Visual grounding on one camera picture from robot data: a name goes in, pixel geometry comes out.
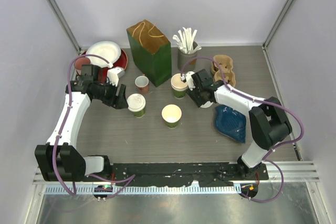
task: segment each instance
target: brown paper top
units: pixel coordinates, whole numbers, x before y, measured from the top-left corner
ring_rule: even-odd
[[[133,38],[136,39],[151,54],[156,53],[161,46],[170,43],[166,36],[164,36],[164,34],[156,26],[146,19],[127,28],[127,31],[131,35],[134,32]]]

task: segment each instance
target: green gift box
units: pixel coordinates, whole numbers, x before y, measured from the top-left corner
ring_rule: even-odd
[[[172,77],[171,45],[160,30],[144,19],[127,35],[135,65],[156,87]]]

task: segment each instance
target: coffee cup lid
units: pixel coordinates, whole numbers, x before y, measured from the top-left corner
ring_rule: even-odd
[[[145,97],[140,94],[132,94],[127,98],[128,109],[131,112],[139,112],[146,106]]]

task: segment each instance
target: green box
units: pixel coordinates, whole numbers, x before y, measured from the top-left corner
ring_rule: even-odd
[[[145,25],[147,29],[144,29],[144,31],[141,32],[140,35],[137,34],[138,37],[141,36],[141,40],[143,43],[142,46],[138,39],[132,37],[132,33],[134,30],[136,30],[134,29],[134,27],[138,27],[138,24],[141,25],[141,23],[143,22],[146,22]],[[155,38],[148,36],[150,31],[150,29],[148,28],[151,27],[152,24],[147,20],[144,20],[143,22],[140,22],[135,26],[128,28],[127,36],[131,46],[134,64],[140,69],[143,74],[148,77],[151,83],[158,87],[172,77],[171,44],[166,37]],[[157,48],[155,48],[154,50],[152,49],[151,51],[149,51],[148,49],[146,49],[145,46],[150,44],[162,45],[157,46],[158,50]]]

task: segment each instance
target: white plate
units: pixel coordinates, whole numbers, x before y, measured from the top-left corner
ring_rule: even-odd
[[[207,108],[211,107],[212,104],[214,104],[214,103],[211,102],[211,101],[207,101],[207,102],[204,103],[200,108],[202,108],[202,109],[207,109]]]
[[[86,52],[88,55],[98,55],[108,60],[109,63],[115,63],[120,55],[121,49],[120,47],[111,41],[101,41],[93,44],[88,51]],[[87,56],[91,60],[91,64],[97,65],[101,68],[107,67],[108,64],[97,57]]]

